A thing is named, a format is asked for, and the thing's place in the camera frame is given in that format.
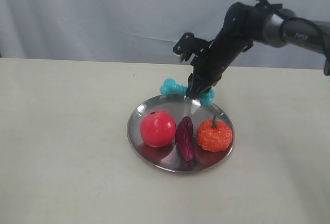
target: toy tomato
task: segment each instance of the toy tomato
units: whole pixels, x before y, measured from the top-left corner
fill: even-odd
[[[219,152],[226,150],[233,141],[233,131],[223,122],[205,120],[197,129],[198,144],[205,150]]]
[[[163,110],[157,110],[146,115],[140,126],[143,141],[155,148],[171,143],[175,137],[175,132],[174,118]]]

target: red tomato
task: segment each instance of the red tomato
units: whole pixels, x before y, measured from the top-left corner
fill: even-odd
[[[140,126],[143,141],[151,147],[159,148],[170,144],[176,132],[174,118],[163,110],[146,115]]]

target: white curtain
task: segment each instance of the white curtain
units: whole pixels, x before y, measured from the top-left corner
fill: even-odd
[[[187,31],[213,39],[228,7],[254,0],[0,0],[3,57],[176,63]],[[312,20],[330,21],[329,0],[269,0]],[[322,68],[324,56],[294,46],[256,45],[234,65]]]

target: pumpkin stem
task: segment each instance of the pumpkin stem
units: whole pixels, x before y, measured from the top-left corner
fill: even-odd
[[[217,128],[218,127],[216,119],[217,119],[217,116],[214,115],[213,121],[212,121],[212,126],[211,126],[212,128]]]

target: silver plate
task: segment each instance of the silver plate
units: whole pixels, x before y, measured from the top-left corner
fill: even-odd
[[[194,126],[193,143],[195,158],[193,161],[187,162],[181,157],[179,151],[176,149],[174,141],[162,148],[152,148],[144,144],[140,134],[141,121],[148,113],[158,109],[170,113],[177,125],[184,116],[191,117]],[[233,142],[226,151],[217,153],[205,151],[197,144],[197,127],[204,120],[212,119],[214,115],[218,116],[217,120],[229,125],[233,134],[235,134],[233,124],[229,117],[218,106],[213,104],[210,107],[202,107],[199,101],[190,100],[184,96],[159,95],[148,99],[135,108],[127,123],[128,140],[138,155],[158,168],[175,173],[203,171],[227,158],[234,147],[234,137]]]

